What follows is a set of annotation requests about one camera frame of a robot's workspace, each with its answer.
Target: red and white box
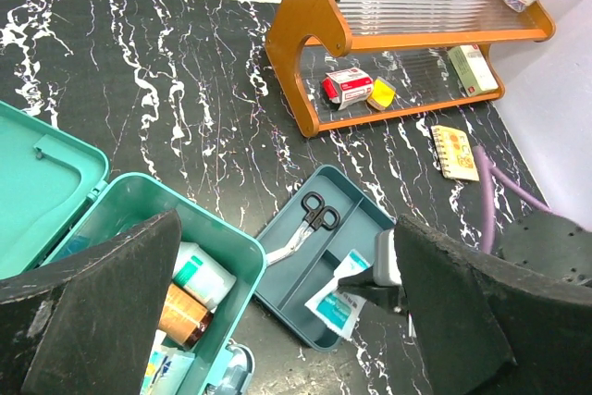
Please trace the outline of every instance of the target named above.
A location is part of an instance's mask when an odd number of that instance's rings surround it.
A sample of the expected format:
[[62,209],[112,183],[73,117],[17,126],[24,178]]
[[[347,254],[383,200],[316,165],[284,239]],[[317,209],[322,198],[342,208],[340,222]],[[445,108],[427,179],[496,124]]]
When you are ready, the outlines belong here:
[[339,110],[356,102],[365,101],[374,89],[372,78],[359,68],[327,73],[327,78],[322,84],[329,100],[333,104],[339,104]]

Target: tray divider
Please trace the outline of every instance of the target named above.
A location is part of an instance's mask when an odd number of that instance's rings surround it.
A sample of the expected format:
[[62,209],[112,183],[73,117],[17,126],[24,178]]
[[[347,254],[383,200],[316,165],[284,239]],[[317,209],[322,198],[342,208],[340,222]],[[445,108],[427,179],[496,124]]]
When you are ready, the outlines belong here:
[[[341,229],[343,228],[343,226],[345,225],[345,223],[348,221],[348,219],[350,219],[350,216],[352,216],[353,212],[355,212],[358,207],[360,206],[360,203],[364,200],[365,198],[362,196],[357,203],[355,203],[354,205],[352,205],[350,207],[350,209],[348,210],[348,212],[345,214],[345,216],[341,217],[341,223],[339,224],[339,227],[337,227],[336,230],[333,230],[331,232],[331,235],[327,238],[327,240],[325,241],[325,243],[323,244],[323,247],[321,247],[315,254],[314,254],[314,258],[313,260],[308,264],[308,266],[302,271],[302,273],[300,274],[300,276],[298,277],[298,279],[296,279],[294,281],[294,284],[292,284],[292,286],[290,287],[290,290],[286,292],[286,295],[282,298],[282,300],[279,302],[279,304],[277,305],[277,309],[278,310],[282,310],[285,305],[290,301],[292,295],[296,292],[296,290],[298,290],[298,288],[302,285],[302,283],[306,280],[306,277],[308,277],[308,275],[311,273],[311,270],[313,270],[313,268],[315,267],[316,263],[318,263],[318,261],[323,257],[323,255],[327,252],[327,248],[328,246],[331,244],[331,242],[333,241],[333,239],[338,235],[338,233],[341,231]],[[331,253],[331,256],[333,259],[335,259],[337,261],[337,258],[335,257],[335,255],[333,253]]]

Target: orange wooden frame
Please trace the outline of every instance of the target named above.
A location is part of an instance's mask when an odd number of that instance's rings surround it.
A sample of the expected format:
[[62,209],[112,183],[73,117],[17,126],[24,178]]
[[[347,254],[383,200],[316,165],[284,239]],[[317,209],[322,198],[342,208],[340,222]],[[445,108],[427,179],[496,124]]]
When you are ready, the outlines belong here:
[[334,57],[341,57],[350,52],[448,47],[477,43],[480,44],[484,57],[491,67],[489,47],[492,43],[517,40],[544,41],[553,35],[555,24],[538,2],[529,7],[529,14],[536,23],[536,27],[531,30],[354,36],[335,0],[282,0],[274,23],[266,36],[265,50],[302,134],[312,137],[319,131],[498,99],[504,94],[504,87],[501,79],[492,69],[499,84],[499,89],[493,93],[321,123],[302,84],[300,59],[305,45],[322,44]]

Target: notebook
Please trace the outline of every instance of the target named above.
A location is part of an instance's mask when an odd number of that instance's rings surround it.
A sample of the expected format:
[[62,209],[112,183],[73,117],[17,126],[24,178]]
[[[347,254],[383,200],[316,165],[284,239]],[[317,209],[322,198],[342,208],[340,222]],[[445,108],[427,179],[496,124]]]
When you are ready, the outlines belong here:
[[431,130],[444,178],[479,180],[466,133],[441,125],[435,125]]

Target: black scissors handle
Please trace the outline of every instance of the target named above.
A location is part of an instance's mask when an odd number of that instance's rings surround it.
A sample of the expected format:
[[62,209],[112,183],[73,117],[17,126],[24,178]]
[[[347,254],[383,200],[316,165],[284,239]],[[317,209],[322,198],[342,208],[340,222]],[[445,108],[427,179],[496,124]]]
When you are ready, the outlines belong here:
[[[330,205],[325,205],[323,196],[316,191],[309,191],[304,195],[302,207],[306,210],[304,220],[310,224],[313,230],[318,230],[321,227],[332,230],[341,221],[339,212]],[[327,214],[332,216],[329,220],[327,220]]]

